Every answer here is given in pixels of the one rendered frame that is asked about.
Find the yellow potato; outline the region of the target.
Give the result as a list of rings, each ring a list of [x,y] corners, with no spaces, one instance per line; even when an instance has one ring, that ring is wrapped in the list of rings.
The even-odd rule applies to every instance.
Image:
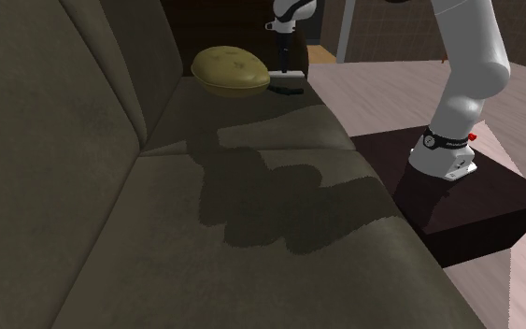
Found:
[[[201,50],[191,71],[206,91],[222,97],[252,96],[270,84],[266,65],[251,52],[233,46]]]

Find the dark robot stand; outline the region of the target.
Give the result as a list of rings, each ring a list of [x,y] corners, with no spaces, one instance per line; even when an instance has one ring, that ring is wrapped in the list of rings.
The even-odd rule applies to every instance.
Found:
[[[435,260],[448,267],[511,248],[526,233],[526,179],[480,151],[477,170],[448,181],[408,163],[423,126],[351,140]]]

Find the olive brown sofa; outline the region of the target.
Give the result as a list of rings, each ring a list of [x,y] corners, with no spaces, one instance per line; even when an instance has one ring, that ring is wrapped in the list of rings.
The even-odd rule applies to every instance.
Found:
[[[0,329],[485,329],[289,86],[208,93],[160,0],[0,0]]]

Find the white door frame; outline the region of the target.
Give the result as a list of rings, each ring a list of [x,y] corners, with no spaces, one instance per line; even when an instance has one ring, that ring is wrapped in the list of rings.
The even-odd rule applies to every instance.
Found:
[[[348,41],[353,22],[353,15],[355,10],[356,0],[346,0],[344,5],[344,12],[340,26],[340,34],[338,38],[336,50],[336,62],[342,64],[346,61],[346,53],[348,49]]]

